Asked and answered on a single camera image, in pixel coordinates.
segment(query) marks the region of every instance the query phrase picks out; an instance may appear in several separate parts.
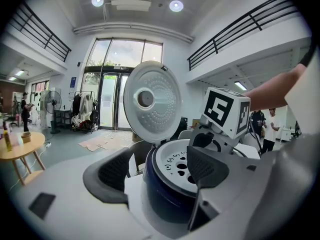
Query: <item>rice cooker lid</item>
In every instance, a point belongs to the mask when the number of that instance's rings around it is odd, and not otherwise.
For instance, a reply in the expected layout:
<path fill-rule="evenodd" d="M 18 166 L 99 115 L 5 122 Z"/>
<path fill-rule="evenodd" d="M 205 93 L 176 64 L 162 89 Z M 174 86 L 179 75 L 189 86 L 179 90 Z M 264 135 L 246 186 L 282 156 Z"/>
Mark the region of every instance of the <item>rice cooker lid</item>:
<path fill-rule="evenodd" d="M 123 107 L 132 130 L 144 141 L 159 146 L 176 132 L 182 99 L 172 71 L 156 61 L 145 61 L 128 77 Z"/>

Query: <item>fluorescent light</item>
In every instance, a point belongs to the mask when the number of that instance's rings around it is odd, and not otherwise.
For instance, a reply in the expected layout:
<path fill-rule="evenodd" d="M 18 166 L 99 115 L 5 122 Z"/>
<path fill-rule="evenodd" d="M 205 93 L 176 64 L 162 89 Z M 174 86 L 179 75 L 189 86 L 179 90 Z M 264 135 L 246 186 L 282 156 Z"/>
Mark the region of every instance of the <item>fluorescent light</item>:
<path fill-rule="evenodd" d="M 173 12 L 180 12 L 184 8 L 184 4 L 179 0 L 175 0 L 169 4 L 169 8 Z"/>
<path fill-rule="evenodd" d="M 246 91 L 247 88 L 242 85 L 239 81 L 234 82 L 236 86 L 238 86 L 241 90 Z"/>
<path fill-rule="evenodd" d="M 91 0 L 91 3 L 95 6 L 95 7 L 99 7 L 102 6 L 104 4 L 104 0 Z"/>
<path fill-rule="evenodd" d="M 20 70 L 18 73 L 16 73 L 16 76 L 21 76 L 25 71 L 24 70 Z"/>

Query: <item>wooden table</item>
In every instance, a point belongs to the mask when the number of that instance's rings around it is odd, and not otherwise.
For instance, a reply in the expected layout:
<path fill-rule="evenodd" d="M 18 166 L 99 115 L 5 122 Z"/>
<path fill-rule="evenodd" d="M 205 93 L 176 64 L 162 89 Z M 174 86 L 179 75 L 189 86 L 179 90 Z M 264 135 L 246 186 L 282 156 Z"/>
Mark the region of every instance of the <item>wooden table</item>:
<path fill-rule="evenodd" d="M 0 139 L 0 161 L 1 162 L 12 161 L 14 170 L 18 175 L 18 178 L 20 179 L 22 185 L 27 184 L 32 179 L 34 179 L 38 174 L 42 173 L 43 170 L 46 169 L 37 153 L 37 149 L 39 149 L 45 143 L 45 139 L 46 138 L 42 133 L 31 131 L 31 141 L 24 143 L 23 145 L 14 145 L 11 151 L 7 151 L 5 139 L 4 138 Z M 25 159 L 25 156 L 31 153 L 34 154 L 36 160 L 38 161 L 39 165 L 43 170 L 31 172 L 27 164 L 27 161 Z M 22 163 L 24 164 L 24 166 L 29 172 L 29 175 L 25 178 L 25 180 L 21 177 L 18 171 L 18 167 L 16 164 L 17 159 L 20 159 L 22 161 Z"/>

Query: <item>yellow bottle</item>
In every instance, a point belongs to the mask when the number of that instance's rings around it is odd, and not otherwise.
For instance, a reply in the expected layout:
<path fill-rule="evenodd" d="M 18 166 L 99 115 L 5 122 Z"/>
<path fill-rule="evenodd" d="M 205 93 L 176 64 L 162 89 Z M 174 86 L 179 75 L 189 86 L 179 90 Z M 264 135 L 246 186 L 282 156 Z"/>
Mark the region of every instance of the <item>yellow bottle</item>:
<path fill-rule="evenodd" d="M 3 130 L 4 130 L 3 137 L 4 137 L 4 140 L 5 140 L 5 144 L 6 144 L 6 149 L 8 151 L 11 151 L 12 150 L 12 146 L 11 146 L 9 132 L 8 132 L 7 125 L 6 125 L 5 121 L 3 122 Z"/>

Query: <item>woman in black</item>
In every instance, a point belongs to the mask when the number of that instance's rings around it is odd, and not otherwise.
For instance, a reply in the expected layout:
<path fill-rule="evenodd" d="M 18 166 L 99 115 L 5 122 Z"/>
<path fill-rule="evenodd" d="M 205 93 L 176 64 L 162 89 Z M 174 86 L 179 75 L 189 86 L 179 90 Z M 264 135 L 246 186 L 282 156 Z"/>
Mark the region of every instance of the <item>woman in black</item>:
<path fill-rule="evenodd" d="M 22 109 L 21 118 L 23 121 L 23 131 L 29 132 L 29 129 L 28 129 L 28 118 L 30 117 L 29 111 L 33 105 L 32 104 L 27 105 L 26 99 L 27 99 L 27 93 L 24 92 L 23 98 L 21 100 L 21 109 Z"/>

